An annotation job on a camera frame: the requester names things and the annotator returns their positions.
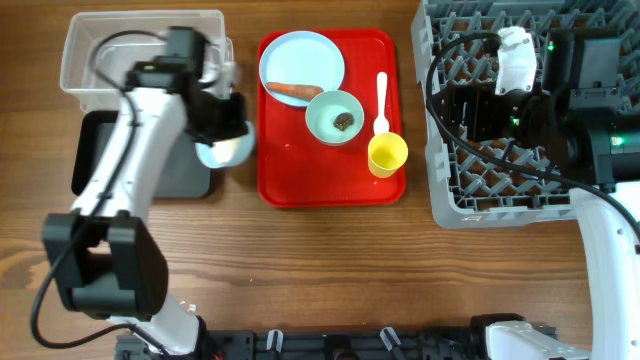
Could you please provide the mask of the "light blue bowl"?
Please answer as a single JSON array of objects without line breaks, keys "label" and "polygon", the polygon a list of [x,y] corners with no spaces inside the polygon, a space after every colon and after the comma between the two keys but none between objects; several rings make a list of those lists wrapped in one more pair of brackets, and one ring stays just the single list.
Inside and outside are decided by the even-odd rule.
[{"label": "light blue bowl", "polygon": [[254,125],[245,122],[248,132],[240,137],[214,142],[212,146],[196,143],[196,155],[200,162],[211,169],[235,167],[245,162],[256,144]]}]

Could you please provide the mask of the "yellow plastic cup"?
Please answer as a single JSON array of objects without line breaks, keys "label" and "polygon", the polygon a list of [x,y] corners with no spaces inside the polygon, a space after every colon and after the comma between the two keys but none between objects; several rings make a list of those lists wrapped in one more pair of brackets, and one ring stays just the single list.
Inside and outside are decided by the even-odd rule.
[{"label": "yellow plastic cup", "polygon": [[405,164],[409,150],[400,135],[384,132],[370,140],[367,154],[369,171],[378,178],[388,178]]}]

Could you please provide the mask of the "green bowl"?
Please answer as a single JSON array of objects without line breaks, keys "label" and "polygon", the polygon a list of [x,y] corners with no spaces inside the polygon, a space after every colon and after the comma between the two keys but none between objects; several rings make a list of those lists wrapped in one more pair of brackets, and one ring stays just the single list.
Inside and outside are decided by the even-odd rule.
[{"label": "green bowl", "polygon": [[[352,123],[343,130],[334,122],[341,115],[349,115]],[[305,111],[305,122],[309,132],[321,143],[341,146],[353,140],[365,123],[361,103],[350,93],[334,90],[315,96]]]}]

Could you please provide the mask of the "brown food scrap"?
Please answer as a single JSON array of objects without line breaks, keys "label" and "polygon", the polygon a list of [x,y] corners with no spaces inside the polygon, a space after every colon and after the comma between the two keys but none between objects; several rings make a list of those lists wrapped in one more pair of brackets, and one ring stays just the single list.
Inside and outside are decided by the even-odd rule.
[{"label": "brown food scrap", "polygon": [[355,123],[354,116],[349,112],[344,112],[336,116],[333,121],[333,126],[340,130],[345,131]]}]

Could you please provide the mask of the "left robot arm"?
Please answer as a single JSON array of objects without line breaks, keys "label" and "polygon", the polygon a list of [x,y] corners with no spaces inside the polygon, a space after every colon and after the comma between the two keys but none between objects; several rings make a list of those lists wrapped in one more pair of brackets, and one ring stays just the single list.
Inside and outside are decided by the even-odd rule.
[{"label": "left robot arm", "polygon": [[[236,65],[203,82],[192,61],[138,62],[119,85],[116,126],[97,168],[66,214],[47,216],[42,232],[51,268],[30,316],[32,337],[50,349],[84,345],[126,329],[150,355],[216,359],[221,350],[204,320],[168,293],[168,265],[148,228],[162,169],[183,133],[209,149],[247,156],[254,136],[246,102],[233,87]],[[42,302],[56,285],[63,306],[110,325],[78,340],[54,342],[39,329]]]}]

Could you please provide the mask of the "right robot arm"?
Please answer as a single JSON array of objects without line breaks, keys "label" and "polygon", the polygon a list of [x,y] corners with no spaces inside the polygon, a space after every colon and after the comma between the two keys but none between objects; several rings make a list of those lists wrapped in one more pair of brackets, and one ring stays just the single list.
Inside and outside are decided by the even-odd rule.
[{"label": "right robot arm", "polygon": [[618,110],[621,41],[606,30],[552,30],[541,52],[520,27],[481,32],[498,59],[493,86],[425,90],[441,135],[470,154],[503,137],[541,147],[542,177],[563,185],[580,227],[592,347],[571,347],[523,320],[479,328],[488,359],[635,359],[639,355],[639,119]]}]

